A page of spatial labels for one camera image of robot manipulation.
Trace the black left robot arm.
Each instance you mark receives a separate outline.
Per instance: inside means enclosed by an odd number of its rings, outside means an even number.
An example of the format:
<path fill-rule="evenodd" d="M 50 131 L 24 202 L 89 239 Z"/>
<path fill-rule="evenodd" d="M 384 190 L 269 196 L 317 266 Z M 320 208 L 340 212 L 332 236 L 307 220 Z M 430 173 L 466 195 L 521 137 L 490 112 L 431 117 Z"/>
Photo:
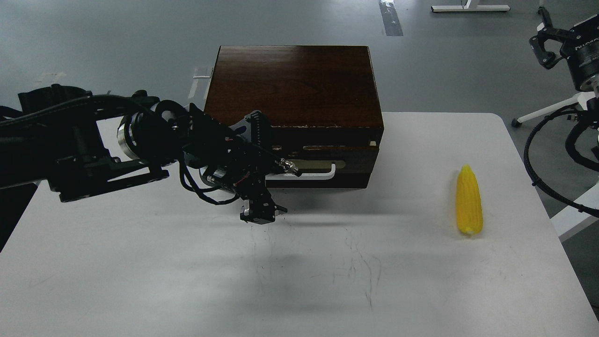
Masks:
<path fill-rule="evenodd" d="M 149 96 L 94 95 L 54 84 L 20 93 L 21 110 L 1 107 L 1 245 L 41 181 L 62 202 L 169 177 L 212 205 L 244 200 L 241 220 L 268 224 L 287 209 L 272 200 L 267 176 L 301 170 L 272 151 L 272 127 L 255 110 L 233 126 L 194 104 Z"/>

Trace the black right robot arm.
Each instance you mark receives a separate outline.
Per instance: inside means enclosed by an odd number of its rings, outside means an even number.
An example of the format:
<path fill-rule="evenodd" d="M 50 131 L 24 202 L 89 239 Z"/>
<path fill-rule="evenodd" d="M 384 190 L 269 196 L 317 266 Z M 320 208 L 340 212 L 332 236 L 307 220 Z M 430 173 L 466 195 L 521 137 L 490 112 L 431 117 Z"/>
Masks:
<path fill-rule="evenodd" d="M 541 16 L 542 27 L 537 34 L 530 38 L 529 45 L 538 63 L 546 70 L 552 69 L 560 60 L 567 62 L 569 73 L 571 75 L 575 89 L 580 92 L 593 92 L 594 96 L 585 103 L 586 110 L 572 109 L 574 104 L 566 104 L 565 107 L 558 108 L 556 111 L 544 117 L 531 131 L 526 140 L 524 148 L 524 166 L 526 172 L 531 178 L 533 186 L 537 186 L 548 196 L 560 201 L 565 205 L 573 207 L 578 212 L 598 217 L 599 212 L 595 208 L 578 204 L 559 194 L 543 179 L 537 175 L 530 162 L 530 146 L 533 138 L 547 124 L 556 117 L 567 115 L 571 112 L 577 113 L 577 124 L 573 126 L 571 132 L 565 140 L 565 149 L 569 157 L 579 165 L 598 171 L 598 163 L 582 156 L 576 149 L 578 138 L 589 128 L 598 128 L 598 73 L 599 73 L 599 42 L 598 42 L 598 15 L 578 22 L 569 29 L 555 28 L 552 24 L 550 13 L 541 0 L 538 8 L 538 14 Z"/>

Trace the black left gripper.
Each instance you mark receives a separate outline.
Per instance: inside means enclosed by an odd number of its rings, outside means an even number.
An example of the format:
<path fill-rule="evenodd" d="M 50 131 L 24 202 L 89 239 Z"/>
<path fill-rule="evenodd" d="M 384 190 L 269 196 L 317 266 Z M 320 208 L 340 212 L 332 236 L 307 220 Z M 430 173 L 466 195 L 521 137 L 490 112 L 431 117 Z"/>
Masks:
<path fill-rule="evenodd" d="M 259 110 L 227 126 L 195 105 L 175 110 L 177 160 L 182 186 L 212 205 L 243 200 L 240 219 L 265 225 L 287 213 L 266 186 L 269 174 L 301 177 L 291 160 L 272 149 L 272 126 Z"/>

